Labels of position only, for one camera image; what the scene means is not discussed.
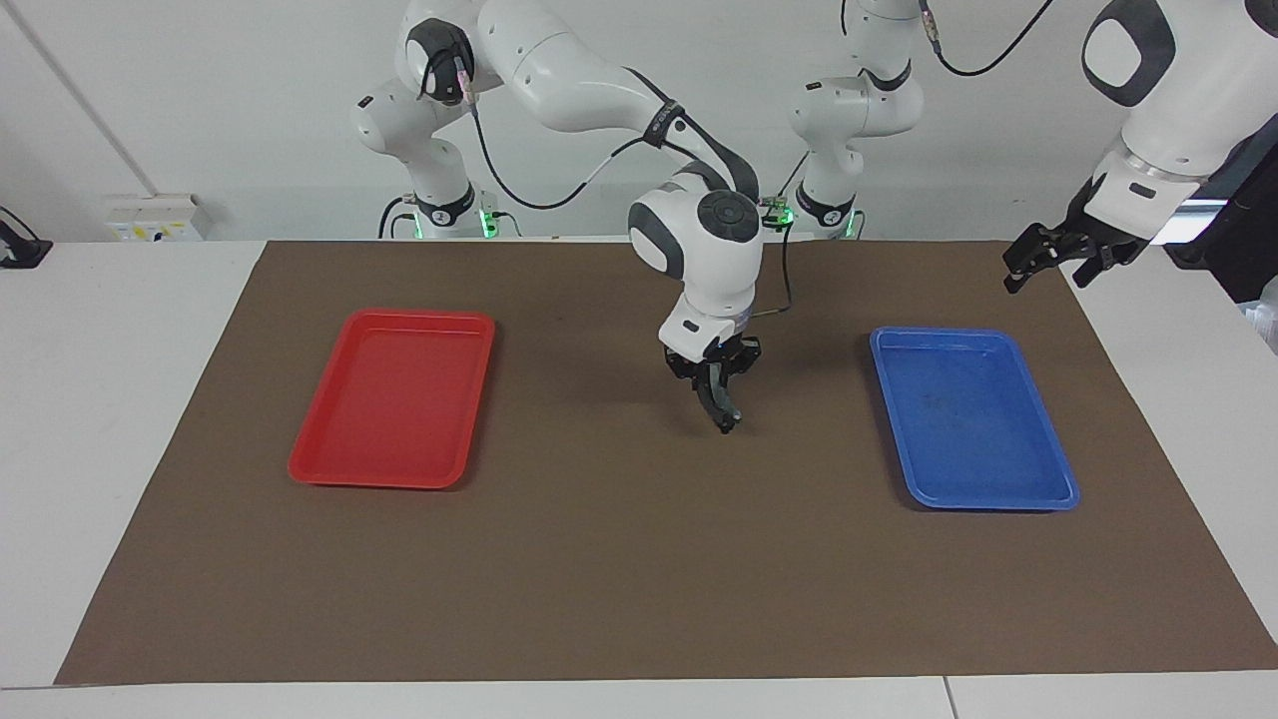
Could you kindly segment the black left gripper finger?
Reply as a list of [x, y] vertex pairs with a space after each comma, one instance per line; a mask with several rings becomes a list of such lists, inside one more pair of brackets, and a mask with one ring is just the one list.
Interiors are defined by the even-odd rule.
[[1088, 246], [1082, 254], [1082, 264], [1074, 269], [1074, 286], [1079, 290], [1088, 289], [1113, 266], [1121, 266], [1121, 246]]
[[1028, 225], [1019, 238], [1010, 243], [1002, 259], [1007, 275], [1003, 286], [1010, 295], [1016, 295], [1028, 281], [1042, 269], [1053, 269], [1063, 261], [1074, 259], [1080, 246], [1080, 234], [1063, 229], [1047, 229], [1043, 223]]

